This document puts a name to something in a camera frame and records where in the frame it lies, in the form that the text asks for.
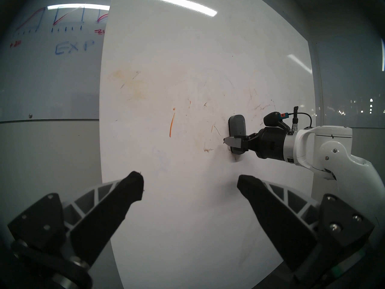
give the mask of gray wall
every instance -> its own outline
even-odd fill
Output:
[[[42,196],[65,201],[102,182],[98,121],[38,121],[0,124],[0,230]],[[111,243],[90,269],[93,288],[123,288]]]

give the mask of whiteboard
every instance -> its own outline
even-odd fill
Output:
[[[236,188],[238,176],[310,195],[313,173],[251,151],[235,156],[223,138],[234,114],[251,134],[275,110],[315,113],[308,43],[261,0],[173,1],[217,14],[162,0],[111,2],[100,74],[102,180],[135,170],[145,190],[111,238],[117,268],[125,288],[250,289],[282,259]],[[299,128],[308,125],[300,118]]]
[[[54,8],[111,0],[30,0],[0,46],[0,121],[98,119],[108,10]]]

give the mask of blue marker writing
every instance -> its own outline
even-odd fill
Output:
[[[71,47],[71,49],[68,51],[68,53],[70,53],[70,52],[72,51],[72,49],[78,50],[78,48],[76,47],[76,46],[77,46],[77,43],[75,43],[75,44],[70,43],[70,45],[71,45],[72,47]]]
[[[87,40],[85,43],[84,43],[84,50],[87,50],[87,46],[91,46],[91,45],[94,45],[95,44],[95,41],[93,40]]]
[[[56,55],[61,55],[61,54],[64,54],[64,51],[62,52],[58,52],[57,50],[62,50],[62,49],[69,49],[70,47],[69,46],[61,46],[59,47],[59,45],[63,45],[63,44],[68,44],[69,41],[65,41],[65,42],[62,42],[62,43],[59,43],[57,46],[56,46],[56,50],[55,50],[55,54]]]

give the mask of marker scribble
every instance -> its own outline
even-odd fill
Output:
[[[170,137],[171,137],[172,123],[174,122],[174,117],[175,117],[175,113],[174,113],[174,115],[173,115],[173,117],[172,117],[172,120],[171,120],[171,125],[170,125]]]

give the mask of cable connector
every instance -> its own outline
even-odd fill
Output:
[[[289,113],[280,114],[280,120],[283,120],[283,119],[286,119],[286,118],[289,118]]]

